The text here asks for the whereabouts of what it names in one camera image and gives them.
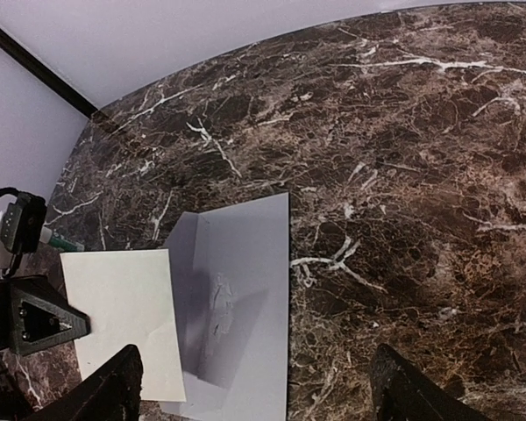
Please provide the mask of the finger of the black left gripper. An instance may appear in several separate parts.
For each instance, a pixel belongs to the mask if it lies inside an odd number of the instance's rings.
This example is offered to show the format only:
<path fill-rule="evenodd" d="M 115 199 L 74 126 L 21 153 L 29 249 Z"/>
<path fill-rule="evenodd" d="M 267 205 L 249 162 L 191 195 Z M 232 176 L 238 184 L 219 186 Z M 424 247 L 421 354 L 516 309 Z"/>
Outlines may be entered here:
<path fill-rule="evenodd" d="M 90 334 L 89 316 L 69 305 L 43 275 L 10 281 L 9 348 L 27 356 Z"/>

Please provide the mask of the white green glue stick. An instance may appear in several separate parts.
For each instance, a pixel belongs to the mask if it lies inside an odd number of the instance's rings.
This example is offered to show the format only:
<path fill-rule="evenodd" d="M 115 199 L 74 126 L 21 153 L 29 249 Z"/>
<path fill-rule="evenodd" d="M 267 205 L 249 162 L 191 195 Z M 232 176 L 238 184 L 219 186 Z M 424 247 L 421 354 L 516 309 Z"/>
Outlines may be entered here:
<path fill-rule="evenodd" d="M 66 239 L 57 231 L 51 230 L 47 227 L 41 229 L 39 241 L 65 253 L 79 253 L 85 251 L 85 247 L 81 243 Z"/>

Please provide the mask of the black left corner post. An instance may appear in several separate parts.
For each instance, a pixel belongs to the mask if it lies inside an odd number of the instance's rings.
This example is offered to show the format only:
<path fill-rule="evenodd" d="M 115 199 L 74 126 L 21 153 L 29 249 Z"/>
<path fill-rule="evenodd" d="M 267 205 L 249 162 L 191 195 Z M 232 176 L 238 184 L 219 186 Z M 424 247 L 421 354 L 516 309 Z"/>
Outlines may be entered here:
<path fill-rule="evenodd" d="M 86 118 L 91 118 L 98 109 L 77 90 L 62 80 L 48 66 L 31 54 L 0 28 L 0 49 L 9 55 L 17 64 L 37 78 L 62 100 L 79 111 Z"/>

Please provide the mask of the cream lined letter paper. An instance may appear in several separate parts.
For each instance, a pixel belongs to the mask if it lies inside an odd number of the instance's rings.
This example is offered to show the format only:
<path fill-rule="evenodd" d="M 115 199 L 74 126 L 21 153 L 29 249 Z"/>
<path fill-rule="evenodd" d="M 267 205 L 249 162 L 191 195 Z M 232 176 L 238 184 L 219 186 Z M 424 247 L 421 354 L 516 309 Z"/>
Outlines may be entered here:
<path fill-rule="evenodd" d="M 135 345 L 142 399 L 185 401 L 168 251 L 64 253 L 60 259 L 68 302 L 90 320 L 90 334 L 75 341 L 82 378 Z"/>

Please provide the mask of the grey paper envelope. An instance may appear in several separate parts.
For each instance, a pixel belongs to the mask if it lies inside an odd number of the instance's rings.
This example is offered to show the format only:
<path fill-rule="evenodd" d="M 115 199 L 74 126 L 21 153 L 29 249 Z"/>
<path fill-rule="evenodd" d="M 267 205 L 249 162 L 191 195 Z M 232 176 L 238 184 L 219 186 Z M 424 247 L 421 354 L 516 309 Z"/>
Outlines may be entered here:
<path fill-rule="evenodd" d="M 165 242 L 193 420 L 282 420 L 287 412 L 289 197 L 185 212 Z"/>

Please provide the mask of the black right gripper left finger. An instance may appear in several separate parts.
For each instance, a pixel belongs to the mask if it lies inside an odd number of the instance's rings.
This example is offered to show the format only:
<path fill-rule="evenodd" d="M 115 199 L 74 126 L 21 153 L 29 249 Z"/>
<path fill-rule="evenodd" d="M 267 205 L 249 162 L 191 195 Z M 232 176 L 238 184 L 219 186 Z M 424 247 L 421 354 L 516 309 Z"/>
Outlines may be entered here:
<path fill-rule="evenodd" d="M 143 372 L 139 349 L 124 346 L 85 381 L 28 419 L 138 420 Z"/>

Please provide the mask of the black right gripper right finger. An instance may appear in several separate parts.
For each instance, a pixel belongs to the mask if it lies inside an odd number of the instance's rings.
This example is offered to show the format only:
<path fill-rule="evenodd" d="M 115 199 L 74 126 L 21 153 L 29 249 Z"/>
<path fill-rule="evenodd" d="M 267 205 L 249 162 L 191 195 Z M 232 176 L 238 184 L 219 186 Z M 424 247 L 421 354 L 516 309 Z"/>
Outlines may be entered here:
<path fill-rule="evenodd" d="M 378 345 L 370 368 L 376 420 L 486 420 L 440 389 L 388 344 Z"/>

